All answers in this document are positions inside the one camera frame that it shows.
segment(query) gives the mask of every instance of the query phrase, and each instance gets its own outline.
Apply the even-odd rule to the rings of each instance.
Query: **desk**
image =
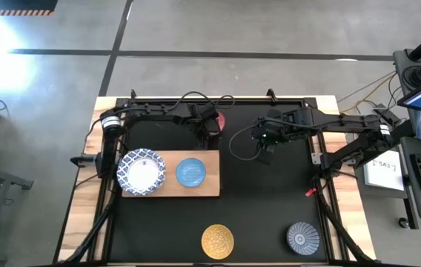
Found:
[[[325,113],[339,113],[335,96],[278,96],[284,98],[316,98],[318,108]],[[118,97],[99,97],[96,100],[92,120],[99,118],[99,114],[116,104]],[[329,152],[336,151],[346,144],[343,133],[324,133],[326,148]],[[99,152],[102,143],[102,129],[99,124],[93,129],[91,135],[87,138],[84,152],[86,154],[96,154]],[[315,149],[319,149],[317,139],[314,138]],[[351,168],[343,168],[345,172],[353,173]],[[77,181],[95,174],[95,168],[81,168],[78,173]],[[362,200],[359,195],[357,181],[352,177],[341,175],[334,179],[334,186],[337,195],[337,204],[342,218],[342,224],[348,233],[352,236],[357,245],[369,256],[375,258],[374,247],[372,246],[371,236],[368,231],[367,220],[362,206]],[[96,203],[99,195],[100,179],[81,185],[74,194],[67,211],[64,222],[64,231],[59,239],[59,250],[56,252],[57,260],[67,259],[84,239],[93,224],[94,214],[96,212]],[[100,231],[96,247],[96,259],[99,259],[102,253],[103,236],[106,225]],[[338,236],[330,224],[331,241],[334,247],[335,258],[340,258]]]

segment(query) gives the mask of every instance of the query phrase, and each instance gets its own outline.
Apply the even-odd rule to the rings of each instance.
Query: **gray floor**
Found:
[[[125,0],[59,0],[48,18],[0,17],[0,169],[34,179],[11,191],[0,221],[8,266],[53,259],[108,56],[5,54],[11,48],[110,50]],[[122,50],[391,55],[421,42],[417,0],[135,0]],[[330,94],[338,99],[391,72],[391,62],[119,57],[108,96]],[[340,103],[352,106],[365,93]],[[386,87],[372,97],[388,103]],[[370,106],[362,104],[363,113]],[[401,117],[407,113],[394,108]],[[362,196],[378,259],[421,265],[421,229],[396,225],[401,200]]]

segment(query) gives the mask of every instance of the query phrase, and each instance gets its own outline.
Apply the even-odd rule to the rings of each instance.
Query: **white paper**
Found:
[[[400,156],[396,151],[386,151],[364,165],[365,184],[405,190]]]

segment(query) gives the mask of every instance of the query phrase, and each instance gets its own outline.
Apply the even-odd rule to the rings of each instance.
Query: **red clip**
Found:
[[[309,189],[308,192],[306,192],[306,196],[309,197],[310,195],[312,195],[314,192],[316,192],[315,188]]]

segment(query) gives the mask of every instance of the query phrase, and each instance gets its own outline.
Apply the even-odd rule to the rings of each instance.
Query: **chair wheel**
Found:
[[[410,226],[408,225],[408,219],[406,218],[399,218],[398,225],[400,225],[401,228],[405,228],[405,229],[410,228]]]

